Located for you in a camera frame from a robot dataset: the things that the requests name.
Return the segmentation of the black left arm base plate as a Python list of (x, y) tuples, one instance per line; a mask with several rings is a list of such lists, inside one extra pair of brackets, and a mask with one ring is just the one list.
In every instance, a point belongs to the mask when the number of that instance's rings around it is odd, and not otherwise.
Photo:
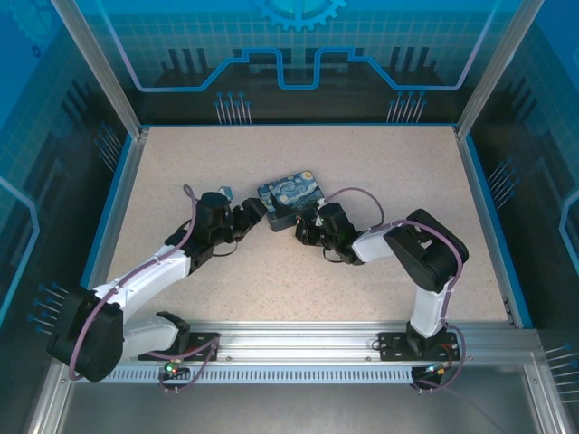
[(209, 361), (215, 361), (218, 354), (220, 335), (218, 333), (190, 333), (184, 348), (173, 344), (165, 351), (140, 354), (139, 361), (169, 361), (179, 359), (187, 362), (202, 362), (207, 356)]

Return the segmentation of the aluminium table side rail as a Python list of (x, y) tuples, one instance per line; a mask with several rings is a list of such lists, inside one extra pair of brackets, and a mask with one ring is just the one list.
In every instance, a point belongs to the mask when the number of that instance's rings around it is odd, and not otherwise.
[(490, 219), (489, 210), (485, 201), (479, 178), (477, 177), (476, 167), (472, 159), (469, 147), (463, 138), (458, 135), (458, 130), (453, 129), (456, 138), (460, 159), (463, 164), (465, 174), (468, 180), (470, 193), (476, 208), (478, 220), (485, 241), (485, 248), (489, 256), (492, 272), (498, 284), (498, 291), (501, 298), (501, 306), (507, 315), (507, 324), (510, 328), (519, 328), (517, 317), (511, 303), (511, 286), (508, 274), (504, 267), (500, 249), (498, 247), (497, 237)]
[(81, 276), (82, 288), (92, 289), (108, 281), (149, 129), (150, 126), (145, 126), (140, 138), (127, 136)]

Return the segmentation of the starry night print box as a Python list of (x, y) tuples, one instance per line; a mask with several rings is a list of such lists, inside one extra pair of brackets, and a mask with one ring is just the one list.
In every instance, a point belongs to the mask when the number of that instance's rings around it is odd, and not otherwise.
[(325, 198), (309, 170), (262, 184), (257, 193), (267, 208), (266, 217), (273, 232), (295, 226), (298, 217), (314, 217), (319, 201)]

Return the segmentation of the aluminium mounting rail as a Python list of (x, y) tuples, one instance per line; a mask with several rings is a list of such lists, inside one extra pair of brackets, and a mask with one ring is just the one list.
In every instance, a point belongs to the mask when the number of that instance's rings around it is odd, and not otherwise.
[[(217, 359), (211, 363), (329, 364), (389, 363), (426, 365), (429, 362), (382, 362), (377, 335), (403, 333), (403, 322), (201, 322), (191, 323), (190, 333), (218, 333)], [(510, 328), (502, 323), (468, 323), (448, 326), (458, 336), (461, 360), (468, 364), (527, 364), (543, 359), (534, 329)], [(166, 361), (128, 362), (163, 363)]]

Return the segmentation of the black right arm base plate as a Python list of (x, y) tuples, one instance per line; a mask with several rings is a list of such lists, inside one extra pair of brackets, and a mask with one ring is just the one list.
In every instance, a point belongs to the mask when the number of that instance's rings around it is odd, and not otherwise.
[(441, 330), (425, 339), (420, 335), (403, 333), (380, 333), (377, 335), (382, 362), (429, 362), (461, 360), (459, 340), (455, 333)]

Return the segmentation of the aluminium frame post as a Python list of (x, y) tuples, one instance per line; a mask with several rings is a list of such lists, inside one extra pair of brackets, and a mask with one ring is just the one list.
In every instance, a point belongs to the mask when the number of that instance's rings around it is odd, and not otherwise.
[(455, 127), (455, 136), (458, 141), (466, 139), (544, 1), (521, 0)]
[(148, 128), (144, 127), (134, 110), (129, 97), (136, 97), (137, 92), (130, 87), (124, 87), (119, 76), (109, 63), (109, 58), (92, 31), (85, 15), (75, 0), (50, 0), (60, 16), (69, 35), (75, 42), (82, 57), (104, 91), (111, 107), (116, 112), (123, 127), (132, 138), (144, 143)]

